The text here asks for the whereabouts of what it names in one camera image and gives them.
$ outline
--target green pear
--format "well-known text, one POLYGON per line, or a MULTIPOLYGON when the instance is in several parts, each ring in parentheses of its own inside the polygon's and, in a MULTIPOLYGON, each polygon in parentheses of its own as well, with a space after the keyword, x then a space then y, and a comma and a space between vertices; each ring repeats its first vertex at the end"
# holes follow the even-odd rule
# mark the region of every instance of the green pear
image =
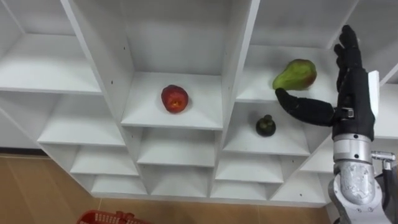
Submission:
POLYGON ((275 78, 272 87, 274 90, 278 88, 305 90, 315 82, 316 78, 317 70, 314 63, 310 60, 295 59, 275 78))

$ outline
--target shelf board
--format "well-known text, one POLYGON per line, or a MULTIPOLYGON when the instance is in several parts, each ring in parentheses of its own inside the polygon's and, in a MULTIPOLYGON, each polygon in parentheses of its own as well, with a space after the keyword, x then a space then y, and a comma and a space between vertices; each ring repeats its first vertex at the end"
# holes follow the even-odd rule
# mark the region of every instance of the shelf board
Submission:
POLYGON ((144 165, 141 171, 151 195, 206 197, 210 177, 206 168, 144 165))
POLYGON ((236 103, 223 150, 256 154, 310 155, 301 122, 293 119, 277 104, 236 103), (257 120, 266 114, 270 114, 276 124, 275 134, 267 138, 256 132, 257 120))
POLYGON ((26 34, 0 60, 0 90, 100 95, 76 37, 26 34))
POLYGON ((217 181, 214 183, 210 198, 233 198, 241 200, 267 200, 264 184, 217 181))
POLYGON ((141 139, 140 164, 213 167, 213 131, 145 128, 141 139))
POLYGON ((268 47, 250 45, 240 80, 237 102, 276 102, 272 82, 294 59, 311 60, 317 68, 317 79, 306 91, 289 91, 292 95, 337 102, 336 80, 338 67, 332 50, 304 47, 268 47))
POLYGON ((136 194, 146 195, 142 181, 138 177, 122 175, 97 175, 91 189, 93 194, 136 194))
POLYGON ((104 98, 90 95, 62 96, 37 141, 125 146, 104 98))
POLYGON ((332 174, 334 164, 333 141, 330 139, 328 140, 328 143, 322 146, 322 148, 319 149, 300 170, 332 174))
POLYGON ((221 107, 220 76, 137 72, 122 124, 221 130, 221 107), (171 84, 184 88, 190 97, 187 108, 179 114, 166 111, 160 98, 162 90, 171 84))
POLYGON ((380 87, 379 115, 374 125, 375 138, 398 139, 397 96, 397 84, 385 84, 380 87))
POLYGON ((74 174, 114 174, 138 176, 127 149, 122 147, 83 146, 70 170, 74 174))
POLYGON ((271 198, 282 202, 307 202, 326 204, 324 189, 322 189, 317 174, 299 172, 290 178, 271 198))
POLYGON ((216 180, 283 183, 278 156, 236 155, 221 156, 216 180))

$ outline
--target floor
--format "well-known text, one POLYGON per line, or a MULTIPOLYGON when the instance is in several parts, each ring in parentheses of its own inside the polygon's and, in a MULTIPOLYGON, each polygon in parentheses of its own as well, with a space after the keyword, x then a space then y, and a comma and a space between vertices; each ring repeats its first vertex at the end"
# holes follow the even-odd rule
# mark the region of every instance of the floor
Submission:
POLYGON ((50 159, 0 156, 0 223, 74 224, 90 209, 132 212, 152 223, 322 224, 324 208, 92 198, 50 159))

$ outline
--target red apple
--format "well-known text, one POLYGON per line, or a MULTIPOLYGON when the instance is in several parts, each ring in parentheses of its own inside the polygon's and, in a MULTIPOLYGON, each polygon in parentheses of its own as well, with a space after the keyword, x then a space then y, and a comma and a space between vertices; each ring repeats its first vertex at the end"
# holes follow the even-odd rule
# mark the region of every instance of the red apple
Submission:
POLYGON ((176 85, 164 88, 161 97, 164 107, 170 113, 179 113, 188 105, 188 93, 176 85))

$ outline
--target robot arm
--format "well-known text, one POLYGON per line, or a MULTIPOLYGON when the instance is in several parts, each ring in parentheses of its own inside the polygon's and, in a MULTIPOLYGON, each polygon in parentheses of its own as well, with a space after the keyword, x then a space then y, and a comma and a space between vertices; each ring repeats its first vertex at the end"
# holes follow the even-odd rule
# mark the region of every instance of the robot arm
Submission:
POLYGON ((378 114, 379 74, 366 72, 355 32, 344 26, 341 45, 335 46, 340 69, 337 107, 319 100, 297 98, 275 91, 283 109, 294 118, 331 126, 335 178, 329 194, 340 213, 340 223, 390 223, 382 209, 382 191, 374 178, 371 142, 378 114))

